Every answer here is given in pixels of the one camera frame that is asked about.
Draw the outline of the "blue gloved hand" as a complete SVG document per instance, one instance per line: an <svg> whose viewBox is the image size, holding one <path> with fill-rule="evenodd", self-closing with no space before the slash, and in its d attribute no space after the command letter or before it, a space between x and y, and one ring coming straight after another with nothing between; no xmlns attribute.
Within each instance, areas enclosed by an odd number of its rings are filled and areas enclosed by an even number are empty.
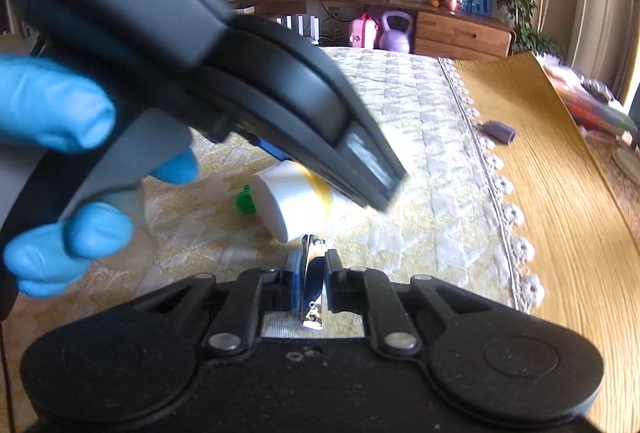
<svg viewBox="0 0 640 433"><path fill-rule="evenodd" d="M34 147L88 152L115 127L116 108L96 82L46 60L1 57L1 145L21 157ZM144 221L140 186L88 200L69 219L18 235L1 249L21 293L49 299L96 260L128 247Z"/></svg>

